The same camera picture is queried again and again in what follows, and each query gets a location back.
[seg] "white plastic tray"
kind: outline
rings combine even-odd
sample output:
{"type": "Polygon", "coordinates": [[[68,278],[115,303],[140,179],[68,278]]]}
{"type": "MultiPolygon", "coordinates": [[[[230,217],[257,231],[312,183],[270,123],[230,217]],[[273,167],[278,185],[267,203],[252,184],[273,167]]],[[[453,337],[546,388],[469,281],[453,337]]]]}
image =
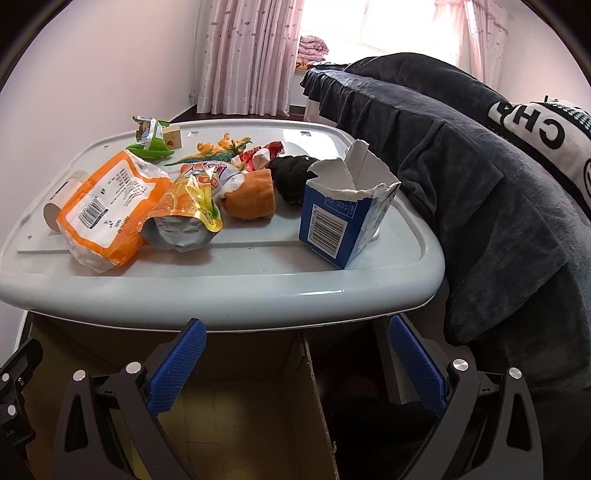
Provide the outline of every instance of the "white plastic tray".
{"type": "MultiPolygon", "coordinates": [[[[280,140],[286,154],[344,157],[352,139],[336,128],[266,119],[179,124],[183,148],[252,137],[280,140]]],[[[185,254],[142,247],[124,267],[96,274],[76,262],[42,215],[56,185],[95,171],[134,142],[127,132],[82,152],[36,198],[0,252],[0,300],[33,312],[133,329],[179,329],[190,318],[210,330],[276,329],[370,318],[421,306],[437,291],[444,259],[437,238],[398,193],[379,235],[338,270],[298,240],[300,208],[277,196],[271,220],[224,218],[208,248],[185,254]]]]}

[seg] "curtain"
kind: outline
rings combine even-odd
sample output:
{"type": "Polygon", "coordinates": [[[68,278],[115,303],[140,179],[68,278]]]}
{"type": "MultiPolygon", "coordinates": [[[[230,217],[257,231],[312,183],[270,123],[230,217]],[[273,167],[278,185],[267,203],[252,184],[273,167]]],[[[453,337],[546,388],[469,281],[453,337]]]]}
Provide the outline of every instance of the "curtain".
{"type": "Polygon", "coordinates": [[[434,41],[430,54],[456,67],[459,66],[466,26],[464,3],[465,0],[435,0],[434,41]]]}
{"type": "Polygon", "coordinates": [[[206,32],[197,28],[194,54],[194,70],[200,71],[194,87],[198,113],[289,114],[303,3],[214,0],[209,5],[206,32]]]}
{"type": "Polygon", "coordinates": [[[496,90],[507,38],[507,11],[493,0],[466,0],[466,16],[471,73],[496,90]]]}

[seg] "bright window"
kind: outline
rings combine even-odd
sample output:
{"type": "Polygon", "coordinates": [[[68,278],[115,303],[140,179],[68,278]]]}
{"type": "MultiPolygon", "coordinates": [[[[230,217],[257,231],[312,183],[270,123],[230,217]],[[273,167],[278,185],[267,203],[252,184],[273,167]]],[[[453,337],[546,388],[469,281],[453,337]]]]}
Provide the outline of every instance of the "bright window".
{"type": "Polygon", "coordinates": [[[410,51],[457,64],[463,31],[457,13],[454,18],[453,5],[436,20],[435,13],[435,0],[310,0],[301,34],[322,38],[330,50],[326,60],[336,63],[410,51]]]}

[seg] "paper tube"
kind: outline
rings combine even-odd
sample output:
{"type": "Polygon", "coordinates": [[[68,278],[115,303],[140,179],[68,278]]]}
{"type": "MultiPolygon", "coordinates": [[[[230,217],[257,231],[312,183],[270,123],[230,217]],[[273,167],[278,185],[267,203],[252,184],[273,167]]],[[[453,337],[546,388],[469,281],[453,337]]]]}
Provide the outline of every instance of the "paper tube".
{"type": "Polygon", "coordinates": [[[60,229],[56,222],[58,213],[60,213],[62,207],[68,200],[70,200],[70,198],[72,198],[76,193],[76,190],[82,186],[88,177],[89,175],[85,171],[75,172],[56,190],[43,207],[43,218],[45,219],[45,223],[54,232],[60,233],[60,229]]]}

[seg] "green package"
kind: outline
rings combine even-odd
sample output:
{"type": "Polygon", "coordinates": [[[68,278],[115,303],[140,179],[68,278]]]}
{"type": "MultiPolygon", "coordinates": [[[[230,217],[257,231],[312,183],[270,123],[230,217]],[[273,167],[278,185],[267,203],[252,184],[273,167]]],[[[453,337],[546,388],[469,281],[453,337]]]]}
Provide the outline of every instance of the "green package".
{"type": "Polygon", "coordinates": [[[127,147],[127,150],[144,160],[159,160],[173,154],[173,151],[164,143],[162,135],[162,127],[169,126],[170,122],[156,120],[149,116],[137,115],[132,118],[139,127],[135,133],[136,143],[127,147]]]}

